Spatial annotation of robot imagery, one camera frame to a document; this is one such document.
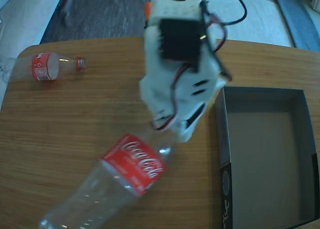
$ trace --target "orange part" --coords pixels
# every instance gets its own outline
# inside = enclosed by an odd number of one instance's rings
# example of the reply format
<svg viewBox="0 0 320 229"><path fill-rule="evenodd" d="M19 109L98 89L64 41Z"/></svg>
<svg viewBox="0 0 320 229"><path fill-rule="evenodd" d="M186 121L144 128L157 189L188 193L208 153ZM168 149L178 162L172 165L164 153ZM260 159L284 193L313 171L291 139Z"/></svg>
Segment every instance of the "orange part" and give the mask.
<svg viewBox="0 0 320 229"><path fill-rule="evenodd" d="M152 3L148 1L144 4L144 20L149 21Z"/></svg>

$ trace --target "white robotic arm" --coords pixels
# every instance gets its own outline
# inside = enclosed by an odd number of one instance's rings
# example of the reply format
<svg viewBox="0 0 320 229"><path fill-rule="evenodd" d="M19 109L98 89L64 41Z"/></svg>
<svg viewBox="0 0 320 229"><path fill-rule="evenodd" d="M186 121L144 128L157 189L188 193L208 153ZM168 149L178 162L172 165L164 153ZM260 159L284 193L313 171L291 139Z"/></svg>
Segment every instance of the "white robotic arm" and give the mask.
<svg viewBox="0 0 320 229"><path fill-rule="evenodd" d="M141 98L154 116L154 127L174 131L181 143L191 138L208 101L231 79L212 51L216 39L205 21L205 3L151 0L144 33ZM220 22L213 14L207 17Z"/></svg>

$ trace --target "cable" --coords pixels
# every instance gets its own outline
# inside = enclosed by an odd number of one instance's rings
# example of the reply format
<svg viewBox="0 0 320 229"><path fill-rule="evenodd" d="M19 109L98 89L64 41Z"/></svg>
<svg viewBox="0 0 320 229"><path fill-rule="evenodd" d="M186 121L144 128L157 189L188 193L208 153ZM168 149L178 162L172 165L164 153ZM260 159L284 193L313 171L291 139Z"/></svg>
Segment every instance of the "cable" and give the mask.
<svg viewBox="0 0 320 229"><path fill-rule="evenodd" d="M223 77L226 77L228 79L228 81L232 81L232 76L231 74L228 72L228 70L226 69L226 67L222 64L222 62L220 61L219 57L217 56L216 52L217 52L217 49L213 50L212 46L211 46L211 43L210 43L210 36L208 34L208 31L207 31L207 25L206 25L206 21L205 21L205 15L208 15L210 16L210 13L208 12L208 9L207 9L207 2L205 0L202 0L200 2L200 8L201 8L201 21L200 21L200 25L202 27L202 31L204 33L204 36L202 36L201 38L203 40L205 40L205 43L207 44L208 46L208 50L210 52L210 54L213 56L213 58L215 59L215 61L218 63L219 67L220 67L220 70L221 70L221 73L220 75L223 76Z"/></svg>
<svg viewBox="0 0 320 229"><path fill-rule="evenodd" d="M209 13L208 16L210 18L209 24L212 25L212 24L216 23L220 26L221 30L223 31L223 37L222 37L221 41L219 42L219 44L214 49L214 52L216 53L225 44L225 42L227 40L227 36L228 36L228 31L227 31L226 27L222 24L220 19L215 14Z"/></svg>
<svg viewBox="0 0 320 229"><path fill-rule="evenodd" d="M158 131L164 131L168 129L177 119L177 112L178 112L178 105L177 105L177 99L176 99L176 85L181 77L181 75L188 69L190 68L191 65L188 63L183 64L179 69L177 70L175 77L173 79L173 82L170 86L170 94L171 94L171 102L173 106L173 114L170 116L170 118L160 127L154 128L155 130Z"/></svg>
<svg viewBox="0 0 320 229"><path fill-rule="evenodd" d="M240 19L238 19L238 20L229 21L229 22L222 22L222 24L223 24L224 26L235 25L235 24L238 24L238 23L242 22L244 19L246 19L247 14L248 14L247 7L246 7L245 3L243 2L243 0L238 0L238 1L241 3L241 5L242 5L242 7L243 7L243 10L244 10L243 16L242 16Z"/></svg>

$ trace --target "gray box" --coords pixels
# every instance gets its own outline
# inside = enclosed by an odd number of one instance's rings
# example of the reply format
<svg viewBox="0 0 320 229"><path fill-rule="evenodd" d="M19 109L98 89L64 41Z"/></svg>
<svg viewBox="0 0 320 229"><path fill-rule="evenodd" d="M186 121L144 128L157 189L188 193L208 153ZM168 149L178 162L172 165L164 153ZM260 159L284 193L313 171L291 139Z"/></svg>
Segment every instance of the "gray box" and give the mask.
<svg viewBox="0 0 320 229"><path fill-rule="evenodd" d="M302 90L225 87L215 102L223 229L319 219L319 170Z"/></svg>

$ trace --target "plastic bottle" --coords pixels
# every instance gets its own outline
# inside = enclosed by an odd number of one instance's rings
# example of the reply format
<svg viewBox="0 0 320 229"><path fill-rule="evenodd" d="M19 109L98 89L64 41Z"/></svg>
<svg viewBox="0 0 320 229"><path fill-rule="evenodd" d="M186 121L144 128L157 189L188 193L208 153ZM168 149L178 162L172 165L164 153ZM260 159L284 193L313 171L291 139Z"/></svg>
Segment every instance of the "plastic bottle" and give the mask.
<svg viewBox="0 0 320 229"><path fill-rule="evenodd" d="M67 200L50 210L39 229L99 229L132 205L165 171L175 135L150 127L124 135Z"/></svg>
<svg viewBox="0 0 320 229"><path fill-rule="evenodd" d="M85 69L85 59L59 53L40 53L0 61L0 77L5 83L21 80L51 81L65 73Z"/></svg>

